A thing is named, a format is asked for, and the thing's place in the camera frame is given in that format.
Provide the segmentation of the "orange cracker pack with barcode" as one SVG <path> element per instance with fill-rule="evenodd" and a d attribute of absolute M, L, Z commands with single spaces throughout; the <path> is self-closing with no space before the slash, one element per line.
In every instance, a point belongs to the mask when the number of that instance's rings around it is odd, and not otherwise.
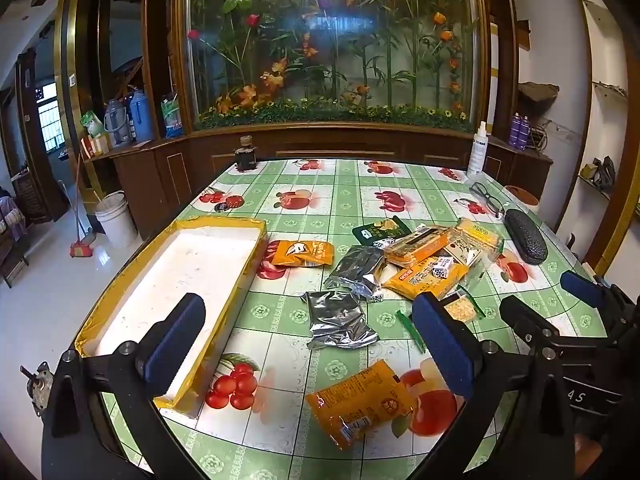
<path fill-rule="evenodd" d="M 414 232 L 398 238 L 384 249 L 385 259 L 394 266 L 410 268 L 435 255 L 449 242 L 449 229 L 442 226 L 420 226 Z"/>

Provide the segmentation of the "clear bag with calligraphy label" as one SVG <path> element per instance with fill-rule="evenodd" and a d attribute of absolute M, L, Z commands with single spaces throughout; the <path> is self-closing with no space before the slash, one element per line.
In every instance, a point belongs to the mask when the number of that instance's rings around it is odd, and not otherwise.
<path fill-rule="evenodd" d="M 444 252 L 457 263 L 464 264 L 469 274 L 482 274 L 502 254 L 504 238 L 480 223 L 460 218 L 447 232 Z"/>

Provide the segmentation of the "blue thermos jug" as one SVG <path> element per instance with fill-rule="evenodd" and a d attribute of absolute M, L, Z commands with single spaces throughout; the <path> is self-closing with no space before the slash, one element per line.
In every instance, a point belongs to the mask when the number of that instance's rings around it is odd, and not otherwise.
<path fill-rule="evenodd" d="M 129 107 L 137 141 L 151 141 L 154 138 L 151 109 L 149 99 L 142 90 L 134 90 Z"/>

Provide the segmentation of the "white plastic bucket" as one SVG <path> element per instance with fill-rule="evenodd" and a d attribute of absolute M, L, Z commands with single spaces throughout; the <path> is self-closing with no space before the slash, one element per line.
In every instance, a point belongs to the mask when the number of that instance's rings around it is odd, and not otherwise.
<path fill-rule="evenodd" d="M 132 220 L 126 195 L 122 191 L 107 194 L 96 205 L 96 218 L 102 229 L 116 248 L 130 246 L 137 238 L 138 231 Z"/>

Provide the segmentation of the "black eyeglasses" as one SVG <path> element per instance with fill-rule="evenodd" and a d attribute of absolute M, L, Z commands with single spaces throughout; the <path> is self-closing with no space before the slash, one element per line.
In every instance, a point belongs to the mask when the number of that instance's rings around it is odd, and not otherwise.
<path fill-rule="evenodd" d="M 493 196 L 491 192 L 489 192 L 487 186 L 484 185 L 483 182 L 473 182 L 470 186 L 470 191 L 484 202 L 486 209 L 497 219 L 501 219 L 503 217 L 506 212 L 506 208 L 504 208 L 503 203 L 501 203 L 496 196 Z"/>

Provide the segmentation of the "blue white milk candy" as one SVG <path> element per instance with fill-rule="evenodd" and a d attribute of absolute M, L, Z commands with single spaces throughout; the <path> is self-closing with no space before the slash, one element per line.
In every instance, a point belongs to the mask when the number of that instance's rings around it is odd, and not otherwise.
<path fill-rule="evenodd" d="M 438 257 L 431 267 L 431 272 L 436 278 L 446 280 L 454 265 L 454 257 L 442 256 Z"/>

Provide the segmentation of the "black glasses case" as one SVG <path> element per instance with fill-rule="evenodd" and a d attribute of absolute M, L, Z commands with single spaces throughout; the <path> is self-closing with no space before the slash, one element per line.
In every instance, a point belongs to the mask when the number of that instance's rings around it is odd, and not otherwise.
<path fill-rule="evenodd" d="M 547 259 L 547 244 L 536 224 L 525 212 L 508 209 L 503 216 L 503 224 L 525 263 L 539 266 Z"/>

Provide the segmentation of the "silver foil packet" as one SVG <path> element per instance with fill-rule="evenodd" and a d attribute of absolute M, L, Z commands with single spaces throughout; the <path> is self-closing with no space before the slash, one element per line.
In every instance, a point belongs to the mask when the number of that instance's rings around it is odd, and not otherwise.
<path fill-rule="evenodd" d="M 302 300 L 309 313 L 309 350 L 359 350 L 378 341 L 378 333 L 367 324 L 360 302 L 351 292 L 305 292 Z"/>
<path fill-rule="evenodd" d="M 385 265 L 382 249 L 352 246 L 323 285 L 327 289 L 349 290 L 364 300 L 372 300 L 380 289 L 378 281 Z"/>

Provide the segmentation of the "yellow-rimmed white foam tray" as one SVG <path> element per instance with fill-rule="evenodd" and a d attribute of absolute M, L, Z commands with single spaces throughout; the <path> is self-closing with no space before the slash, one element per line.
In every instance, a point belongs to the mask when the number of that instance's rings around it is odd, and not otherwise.
<path fill-rule="evenodd" d="M 104 356 L 126 340 L 139 342 L 185 294 L 200 296 L 204 326 L 168 391 L 155 399 L 158 408 L 195 417 L 266 245 L 266 224 L 259 219 L 171 222 L 96 300 L 75 338 L 75 350 L 84 358 Z"/>

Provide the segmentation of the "dark green snack packet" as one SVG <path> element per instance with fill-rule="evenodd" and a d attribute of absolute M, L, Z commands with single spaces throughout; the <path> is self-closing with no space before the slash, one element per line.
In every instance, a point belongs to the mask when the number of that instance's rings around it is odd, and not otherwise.
<path fill-rule="evenodd" d="M 397 216 L 372 222 L 365 226 L 356 226 L 356 228 L 352 229 L 352 234 L 354 234 L 360 245 L 377 248 L 384 248 L 393 244 L 395 240 L 399 240 L 410 233 L 411 230 L 406 226 L 405 222 Z"/>

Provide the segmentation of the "purple bottles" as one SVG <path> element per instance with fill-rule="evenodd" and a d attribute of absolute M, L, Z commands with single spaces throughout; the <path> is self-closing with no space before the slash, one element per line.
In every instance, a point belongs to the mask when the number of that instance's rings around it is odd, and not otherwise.
<path fill-rule="evenodd" d="M 509 144 L 512 148 L 525 151 L 530 133 L 530 123 L 526 116 L 515 113 L 511 120 Z"/>

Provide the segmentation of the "dark ink bottle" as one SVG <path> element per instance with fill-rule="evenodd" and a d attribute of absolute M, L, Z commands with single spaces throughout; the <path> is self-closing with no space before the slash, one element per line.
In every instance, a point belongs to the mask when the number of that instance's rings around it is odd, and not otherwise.
<path fill-rule="evenodd" d="M 240 139 L 240 147 L 235 150 L 235 165 L 239 172 L 257 168 L 256 146 L 251 136 L 242 136 Z"/>

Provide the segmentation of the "silver foil packet front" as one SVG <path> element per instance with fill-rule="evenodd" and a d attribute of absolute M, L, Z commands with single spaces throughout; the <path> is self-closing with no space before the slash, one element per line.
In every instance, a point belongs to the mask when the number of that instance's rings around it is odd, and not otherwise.
<path fill-rule="evenodd" d="M 309 313 L 309 350 L 359 350 L 378 341 L 378 333 L 367 324 L 360 302 L 351 292 L 305 292 L 302 300 Z"/>

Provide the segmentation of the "large yellow biscuit pack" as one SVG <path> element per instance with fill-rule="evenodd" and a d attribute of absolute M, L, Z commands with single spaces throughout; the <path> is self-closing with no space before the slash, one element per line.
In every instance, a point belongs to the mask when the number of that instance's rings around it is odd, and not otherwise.
<path fill-rule="evenodd" d="M 410 268 L 399 270 L 383 283 L 383 287 L 408 300 L 415 300 L 424 292 L 430 292 L 441 300 L 456 288 L 469 269 L 464 264 L 454 262 L 446 280 L 436 278 L 431 267 L 438 257 L 442 256 L 428 257 Z"/>

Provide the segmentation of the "small orange chip bag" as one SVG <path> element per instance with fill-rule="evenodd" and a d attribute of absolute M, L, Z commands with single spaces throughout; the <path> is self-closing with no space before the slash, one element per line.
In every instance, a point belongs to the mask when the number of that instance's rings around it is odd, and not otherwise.
<path fill-rule="evenodd" d="M 330 266 L 334 247 L 320 240 L 274 240 L 268 245 L 265 259 L 273 266 Z"/>

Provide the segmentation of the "white spray bottle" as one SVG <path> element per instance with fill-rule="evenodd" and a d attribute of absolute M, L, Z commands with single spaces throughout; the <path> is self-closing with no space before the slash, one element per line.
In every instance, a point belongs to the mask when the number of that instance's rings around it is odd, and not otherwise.
<path fill-rule="evenodd" d="M 480 122 L 477 132 L 474 134 L 468 168 L 466 168 L 466 175 L 469 178 L 483 172 L 488 144 L 489 133 L 487 132 L 486 122 Z"/>

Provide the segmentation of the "green plaid fruit tablecloth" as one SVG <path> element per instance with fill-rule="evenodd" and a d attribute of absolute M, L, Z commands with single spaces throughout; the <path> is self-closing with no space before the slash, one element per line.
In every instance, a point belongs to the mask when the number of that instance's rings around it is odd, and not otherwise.
<path fill-rule="evenodd" d="M 522 300 L 564 336 L 602 316 L 562 289 L 579 263 L 543 223 L 529 263 L 514 197 L 487 176 L 379 159 L 224 170 L 130 278 L 87 341 L 140 341 L 188 292 L 207 310 L 158 407 L 212 479 L 405 479 L 462 408 L 413 322 L 431 292 L 479 340 L 525 354 L 501 317 Z"/>

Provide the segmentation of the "orange snack packet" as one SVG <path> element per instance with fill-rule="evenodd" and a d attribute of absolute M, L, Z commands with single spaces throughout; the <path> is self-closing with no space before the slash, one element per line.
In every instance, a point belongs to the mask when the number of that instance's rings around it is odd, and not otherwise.
<path fill-rule="evenodd" d="M 320 428 L 341 450 L 367 431 L 409 417 L 418 402 L 383 360 L 336 385 L 305 396 Z"/>

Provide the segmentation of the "grey thermos jug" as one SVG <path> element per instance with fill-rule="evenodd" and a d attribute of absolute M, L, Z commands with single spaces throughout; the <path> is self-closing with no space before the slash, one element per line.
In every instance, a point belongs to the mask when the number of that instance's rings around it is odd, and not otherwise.
<path fill-rule="evenodd" d="M 108 101 L 104 115 L 104 128 L 110 135 L 113 148 L 126 146 L 131 142 L 126 108 L 119 100 Z"/>

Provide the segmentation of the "red broom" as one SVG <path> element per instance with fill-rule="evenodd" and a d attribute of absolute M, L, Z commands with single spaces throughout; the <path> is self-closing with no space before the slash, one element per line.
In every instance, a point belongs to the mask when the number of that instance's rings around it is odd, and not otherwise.
<path fill-rule="evenodd" d="M 86 230 L 82 225 L 80 220 L 80 188 L 79 188 L 79 180 L 80 180 L 80 172 L 82 163 L 82 157 L 79 156 L 76 162 L 76 172 L 74 179 L 74 190 L 75 195 L 71 196 L 70 192 L 66 188 L 66 185 L 62 180 L 58 181 L 58 184 L 62 186 L 62 190 L 72 207 L 72 211 L 74 214 L 74 226 L 76 230 L 76 240 L 70 244 L 70 258 L 72 259 L 80 259 L 80 258 L 91 258 L 93 256 L 92 244 L 96 240 L 96 233 L 93 232 L 92 229 Z"/>

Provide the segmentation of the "flower display glass case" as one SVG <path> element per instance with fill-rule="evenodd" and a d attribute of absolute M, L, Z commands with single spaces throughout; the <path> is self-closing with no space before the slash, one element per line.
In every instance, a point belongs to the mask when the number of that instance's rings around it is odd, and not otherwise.
<path fill-rule="evenodd" d="M 468 132 L 483 106 L 485 0 L 172 0 L 195 130 L 385 122 Z"/>

